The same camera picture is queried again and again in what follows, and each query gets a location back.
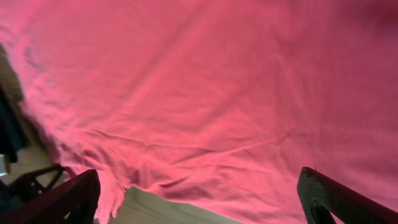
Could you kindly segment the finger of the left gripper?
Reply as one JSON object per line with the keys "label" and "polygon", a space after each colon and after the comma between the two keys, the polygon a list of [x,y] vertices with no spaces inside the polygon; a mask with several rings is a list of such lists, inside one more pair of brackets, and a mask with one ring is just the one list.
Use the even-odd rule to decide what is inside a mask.
{"label": "finger of the left gripper", "polygon": [[[60,164],[56,164],[43,169],[35,170],[21,175],[14,182],[9,184],[9,193],[16,195],[21,199],[34,199],[40,194],[46,193],[55,187],[55,184],[61,179],[65,168]],[[56,172],[55,176],[47,185],[43,185],[38,181],[38,177]]]}

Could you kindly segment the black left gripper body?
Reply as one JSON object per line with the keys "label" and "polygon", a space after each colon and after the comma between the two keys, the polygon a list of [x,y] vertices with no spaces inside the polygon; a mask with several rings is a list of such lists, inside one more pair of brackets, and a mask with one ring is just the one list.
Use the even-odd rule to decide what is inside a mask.
{"label": "black left gripper body", "polygon": [[10,185],[6,185],[1,181],[0,212],[6,213],[23,206],[23,204],[24,201],[17,192]]}

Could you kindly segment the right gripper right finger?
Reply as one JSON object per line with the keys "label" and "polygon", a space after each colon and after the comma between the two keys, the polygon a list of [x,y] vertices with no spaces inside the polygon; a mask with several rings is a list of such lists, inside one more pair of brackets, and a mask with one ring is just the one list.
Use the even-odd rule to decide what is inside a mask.
{"label": "right gripper right finger", "polygon": [[347,188],[322,173],[303,167],[297,192],[305,218],[311,224],[397,223],[397,212]]}

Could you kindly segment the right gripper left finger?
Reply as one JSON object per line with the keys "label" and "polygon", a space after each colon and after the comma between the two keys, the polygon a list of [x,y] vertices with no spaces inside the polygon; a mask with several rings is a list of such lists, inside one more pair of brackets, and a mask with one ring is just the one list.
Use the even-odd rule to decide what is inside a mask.
{"label": "right gripper left finger", "polygon": [[82,223],[92,224],[101,193],[97,171],[89,169],[23,206],[1,213],[1,224]]}

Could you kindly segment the coral red t-shirt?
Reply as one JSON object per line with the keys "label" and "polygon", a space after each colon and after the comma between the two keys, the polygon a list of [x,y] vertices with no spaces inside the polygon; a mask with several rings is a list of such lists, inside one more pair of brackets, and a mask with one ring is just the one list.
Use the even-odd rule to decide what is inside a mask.
{"label": "coral red t-shirt", "polygon": [[397,209],[397,2],[1,1],[51,158],[244,223],[303,223],[302,167]]}

